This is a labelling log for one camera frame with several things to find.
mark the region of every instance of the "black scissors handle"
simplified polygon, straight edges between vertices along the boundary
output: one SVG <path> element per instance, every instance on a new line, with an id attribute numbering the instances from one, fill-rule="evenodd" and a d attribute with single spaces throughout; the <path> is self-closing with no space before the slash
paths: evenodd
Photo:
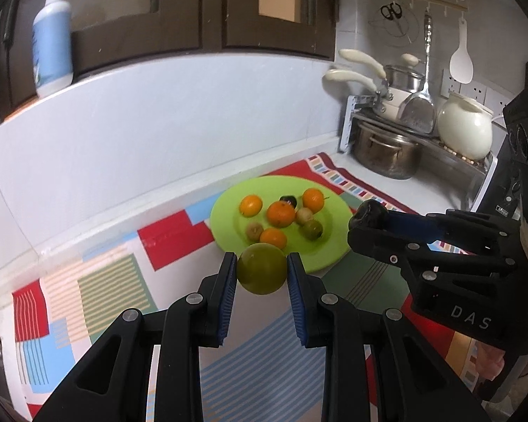
<path id="1" fill-rule="evenodd" d="M 399 3 L 392 2 L 388 5 L 381 6 L 381 15 L 387 20 L 400 19 L 403 17 L 403 8 Z"/>

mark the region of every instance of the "orange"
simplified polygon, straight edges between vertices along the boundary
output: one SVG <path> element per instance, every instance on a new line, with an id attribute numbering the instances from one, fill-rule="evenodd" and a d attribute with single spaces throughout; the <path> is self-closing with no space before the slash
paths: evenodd
<path id="1" fill-rule="evenodd" d="M 287 201 L 274 201 L 266 211 L 266 219 L 271 225 L 283 228 L 296 220 L 296 210 Z"/>
<path id="2" fill-rule="evenodd" d="M 308 207 L 313 214 L 321 211 L 325 205 L 325 197 L 319 189 L 307 189 L 303 193 L 303 206 Z"/>
<path id="3" fill-rule="evenodd" d="M 254 217 L 262 209 L 262 198 L 258 195 L 247 195 L 239 204 L 239 211 L 245 217 Z"/>
<path id="4" fill-rule="evenodd" d="M 277 248 L 283 249 L 288 243 L 288 238 L 282 230 L 278 230 L 277 228 L 266 228 L 262 234 L 260 234 L 260 242 L 266 242 Z"/>

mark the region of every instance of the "white ceramic jar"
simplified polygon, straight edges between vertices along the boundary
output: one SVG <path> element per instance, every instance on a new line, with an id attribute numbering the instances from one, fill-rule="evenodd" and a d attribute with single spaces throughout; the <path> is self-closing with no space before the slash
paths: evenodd
<path id="1" fill-rule="evenodd" d="M 438 114 L 440 139 L 453 151 L 471 160 L 483 159 L 493 143 L 493 111 L 472 98 L 450 92 Z"/>

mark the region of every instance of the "pot handle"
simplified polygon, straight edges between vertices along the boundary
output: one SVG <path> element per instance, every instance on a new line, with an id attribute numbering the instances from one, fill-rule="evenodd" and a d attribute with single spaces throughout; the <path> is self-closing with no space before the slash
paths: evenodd
<path id="1" fill-rule="evenodd" d="M 402 150 L 403 148 L 402 147 L 397 147 L 397 146 L 392 146 L 392 145 L 388 145 L 387 143 L 383 143 L 382 141 L 380 141 L 379 139 L 376 139 L 375 136 L 370 136 L 370 141 L 372 143 L 375 143 L 376 145 L 380 145 L 380 146 L 385 146 L 385 147 L 389 147 L 389 149 L 394 149 L 396 150 L 397 152 L 399 152 L 400 150 Z"/>
<path id="2" fill-rule="evenodd" d="M 338 51 L 338 53 L 342 58 L 350 62 L 362 63 L 372 67 L 378 78 L 387 79 L 387 74 L 385 72 L 385 68 L 383 68 L 383 65 L 372 56 L 367 55 L 365 52 L 356 49 L 341 49 Z"/>
<path id="3" fill-rule="evenodd" d="M 355 71 L 333 69 L 327 71 L 323 75 L 323 77 L 327 81 L 335 81 L 337 83 L 345 83 L 347 81 L 361 83 L 364 87 L 366 87 L 373 93 L 379 93 L 379 90 L 377 89 L 376 84 L 372 79 L 367 76 L 361 75 L 360 73 L 356 73 Z"/>

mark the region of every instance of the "cabinet door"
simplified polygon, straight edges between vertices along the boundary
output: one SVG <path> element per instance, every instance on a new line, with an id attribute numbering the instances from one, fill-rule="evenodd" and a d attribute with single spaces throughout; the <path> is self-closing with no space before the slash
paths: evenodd
<path id="1" fill-rule="evenodd" d="M 334 0 L 227 0 L 226 46 L 334 58 Z"/>
<path id="2" fill-rule="evenodd" d="M 144 56 L 199 49 L 199 0 L 67 0 L 74 76 Z M 32 25 L 45 0 L 10 0 L 0 16 L 0 118 L 35 97 Z"/>

